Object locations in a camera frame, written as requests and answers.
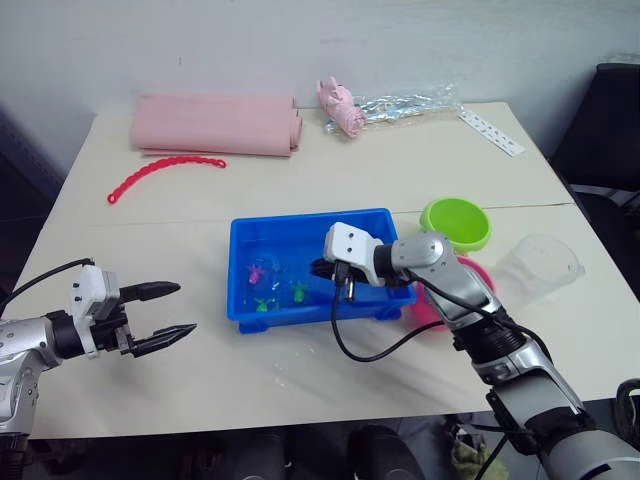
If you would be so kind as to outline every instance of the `blue plastic basket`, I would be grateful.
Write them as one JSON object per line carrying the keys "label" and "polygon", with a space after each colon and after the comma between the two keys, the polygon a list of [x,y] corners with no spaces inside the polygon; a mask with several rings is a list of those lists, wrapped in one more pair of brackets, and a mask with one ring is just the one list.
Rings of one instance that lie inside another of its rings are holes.
{"label": "blue plastic basket", "polygon": [[[366,230],[384,243],[398,238],[391,213],[384,208],[239,218],[231,223],[227,316],[238,322],[240,332],[329,320],[335,287],[332,281],[311,275],[310,265],[322,258],[325,236],[335,222]],[[249,282],[251,265],[265,272],[255,285]],[[306,287],[303,301],[294,296],[294,286],[300,284]],[[358,284],[356,301],[342,303],[338,318],[396,319],[400,307],[415,301],[411,288]],[[259,304],[266,311],[257,311]]]}

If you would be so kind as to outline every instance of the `red plastic chain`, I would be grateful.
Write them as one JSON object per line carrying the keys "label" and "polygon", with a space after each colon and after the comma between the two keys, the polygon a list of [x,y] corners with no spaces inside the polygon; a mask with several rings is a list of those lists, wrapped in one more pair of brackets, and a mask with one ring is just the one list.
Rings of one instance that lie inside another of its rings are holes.
{"label": "red plastic chain", "polygon": [[227,162],[225,162],[221,158],[206,158],[195,155],[161,158],[160,160],[156,160],[149,165],[145,165],[134,174],[129,175],[118,188],[107,195],[107,202],[109,202],[111,205],[115,204],[124,194],[124,192],[131,188],[138,180],[146,177],[150,173],[157,172],[161,168],[171,167],[173,165],[181,165],[183,163],[203,163],[218,168],[227,168]]}

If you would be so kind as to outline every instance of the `green bowl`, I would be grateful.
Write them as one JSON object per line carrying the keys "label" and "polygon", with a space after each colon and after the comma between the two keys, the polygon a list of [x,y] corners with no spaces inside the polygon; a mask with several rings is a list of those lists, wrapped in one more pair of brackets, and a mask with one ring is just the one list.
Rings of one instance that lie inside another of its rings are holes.
{"label": "green bowl", "polygon": [[480,250],[491,236],[491,222],[475,203],[445,197],[431,202],[420,216],[423,230],[444,233],[458,253]]}

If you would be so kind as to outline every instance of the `clear plastic cup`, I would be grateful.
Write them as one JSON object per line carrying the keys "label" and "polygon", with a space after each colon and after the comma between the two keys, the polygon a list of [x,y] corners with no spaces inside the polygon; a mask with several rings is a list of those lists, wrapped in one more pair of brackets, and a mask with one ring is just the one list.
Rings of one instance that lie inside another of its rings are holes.
{"label": "clear plastic cup", "polygon": [[584,267],[560,240],[535,234],[520,240],[490,273],[500,301],[517,308],[573,283]]}

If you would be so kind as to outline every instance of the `pink towel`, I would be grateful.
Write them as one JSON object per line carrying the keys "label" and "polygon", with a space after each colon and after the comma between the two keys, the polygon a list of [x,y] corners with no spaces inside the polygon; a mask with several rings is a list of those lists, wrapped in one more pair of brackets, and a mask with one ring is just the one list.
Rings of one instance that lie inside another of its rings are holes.
{"label": "pink towel", "polygon": [[301,129],[288,96],[146,94],[138,99],[131,144],[148,154],[288,157],[298,148]]}

